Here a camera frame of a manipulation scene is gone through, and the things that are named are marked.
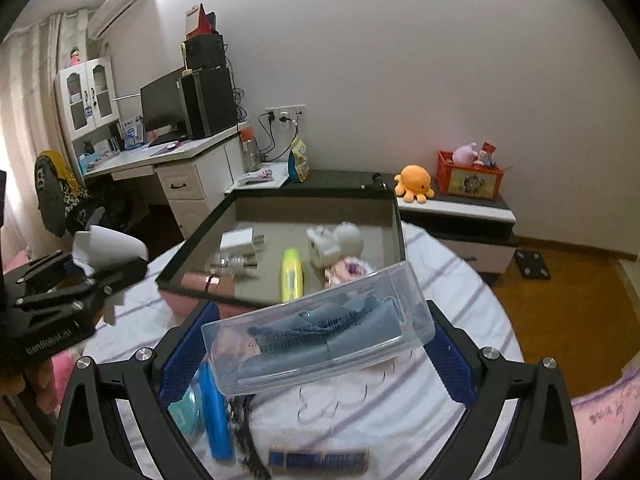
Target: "black computer tower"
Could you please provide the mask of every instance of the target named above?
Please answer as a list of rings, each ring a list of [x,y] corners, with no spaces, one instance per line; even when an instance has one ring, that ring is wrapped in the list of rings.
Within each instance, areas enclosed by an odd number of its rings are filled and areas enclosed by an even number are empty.
[[[184,42],[187,68],[217,68],[226,66],[225,41],[222,34],[198,34]]]
[[[180,79],[180,100],[190,139],[203,139],[238,121],[231,78],[226,67],[204,68]]]

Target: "yellow bottle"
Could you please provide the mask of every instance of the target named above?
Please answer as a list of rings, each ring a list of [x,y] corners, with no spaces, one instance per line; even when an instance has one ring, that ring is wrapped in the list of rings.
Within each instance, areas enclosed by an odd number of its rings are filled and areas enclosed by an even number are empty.
[[[296,300],[297,298],[302,298],[304,294],[302,261],[295,247],[285,250],[282,255],[280,285],[282,288],[282,301]]]

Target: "red box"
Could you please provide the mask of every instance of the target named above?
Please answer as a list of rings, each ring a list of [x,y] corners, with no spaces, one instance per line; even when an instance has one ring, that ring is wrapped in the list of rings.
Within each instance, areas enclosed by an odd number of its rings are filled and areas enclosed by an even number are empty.
[[[504,173],[498,166],[492,170],[476,166],[457,166],[452,152],[438,152],[436,180],[443,195],[460,195],[498,200]]]

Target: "white desk drawer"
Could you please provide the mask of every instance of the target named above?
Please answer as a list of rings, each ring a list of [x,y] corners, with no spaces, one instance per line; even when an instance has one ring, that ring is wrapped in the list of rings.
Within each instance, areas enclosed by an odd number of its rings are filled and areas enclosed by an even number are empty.
[[[507,245],[477,244],[457,240],[440,240],[477,272],[503,274],[513,258],[515,247]]]
[[[200,227],[200,224],[211,213],[209,202],[206,200],[169,200],[169,205],[185,240]]]
[[[204,200],[198,170],[193,164],[156,168],[164,195],[171,200]]]

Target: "clear plastic box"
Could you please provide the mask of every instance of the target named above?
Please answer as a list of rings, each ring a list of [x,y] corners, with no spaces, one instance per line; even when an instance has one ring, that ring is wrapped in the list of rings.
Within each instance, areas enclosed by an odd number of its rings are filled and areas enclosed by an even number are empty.
[[[434,332],[409,262],[202,327],[213,377],[226,396],[371,366],[425,345]]]

